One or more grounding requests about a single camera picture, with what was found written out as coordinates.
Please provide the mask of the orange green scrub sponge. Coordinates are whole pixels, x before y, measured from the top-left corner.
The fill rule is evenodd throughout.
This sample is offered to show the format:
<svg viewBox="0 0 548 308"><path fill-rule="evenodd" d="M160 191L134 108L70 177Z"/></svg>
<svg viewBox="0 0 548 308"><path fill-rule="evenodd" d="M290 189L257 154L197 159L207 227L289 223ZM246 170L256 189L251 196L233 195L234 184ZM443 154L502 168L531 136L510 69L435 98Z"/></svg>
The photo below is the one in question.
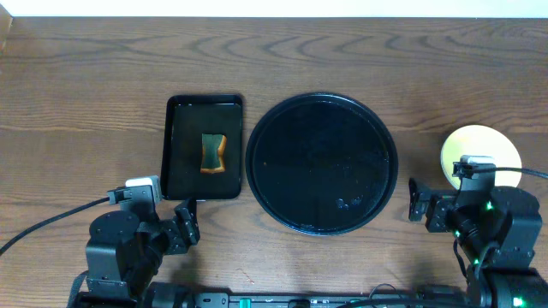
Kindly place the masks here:
<svg viewBox="0 0 548 308"><path fill-rule="evenodd" d="M224 151L227 138L223 134L202 134L202 160L200 172L202 174L223 173L226 170Z"/></svg>

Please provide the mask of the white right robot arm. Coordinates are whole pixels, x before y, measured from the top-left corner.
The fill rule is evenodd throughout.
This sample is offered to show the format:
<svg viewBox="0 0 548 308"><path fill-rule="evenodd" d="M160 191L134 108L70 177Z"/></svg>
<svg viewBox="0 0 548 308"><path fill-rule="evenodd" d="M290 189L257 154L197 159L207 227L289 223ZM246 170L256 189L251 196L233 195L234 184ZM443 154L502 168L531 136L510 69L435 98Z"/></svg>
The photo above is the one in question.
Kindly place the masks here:
<svg viewBox="0 0 548 308"><path fill-rule="evenodd" d="M539 201L493 179L463 179L458 191L408 182L408 218L430 233L451 233L469 264L465 300L477 307L545 307L547 283L532 267L543 222Z"/></svg>

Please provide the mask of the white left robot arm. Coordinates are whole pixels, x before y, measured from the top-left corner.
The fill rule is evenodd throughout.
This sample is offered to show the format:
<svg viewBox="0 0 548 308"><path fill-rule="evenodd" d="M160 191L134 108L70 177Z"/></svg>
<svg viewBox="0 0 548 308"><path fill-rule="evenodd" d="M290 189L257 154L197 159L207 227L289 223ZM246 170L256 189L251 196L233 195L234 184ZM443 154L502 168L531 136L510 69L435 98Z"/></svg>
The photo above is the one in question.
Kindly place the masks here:
<svg viewBox="0 0 548 308"><path fill-rule="evenodd" d="M188 288L154 282L163 258L198 244L197 202L186 199L171 219L146 207L117 210L95 219L86 244L88 270L74 279L67 307L194 307Z"/></svg>

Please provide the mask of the yellow plate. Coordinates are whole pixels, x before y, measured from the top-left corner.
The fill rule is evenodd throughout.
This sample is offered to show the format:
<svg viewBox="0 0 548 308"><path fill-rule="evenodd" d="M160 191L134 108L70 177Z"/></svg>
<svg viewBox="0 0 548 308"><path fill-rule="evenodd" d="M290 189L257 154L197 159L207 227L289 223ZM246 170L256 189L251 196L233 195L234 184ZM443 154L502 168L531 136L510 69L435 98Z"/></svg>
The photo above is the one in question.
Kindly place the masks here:
<svg viewBox="0 0 548 308"><path fill-rule="evenodd" d="M522 167L517 148L504 134L482 125L460 127L447 137L440 152L444 175L455 189L459 189L461 181L452 175L453 162L465 155L489 157L497 167Z"/></svg>

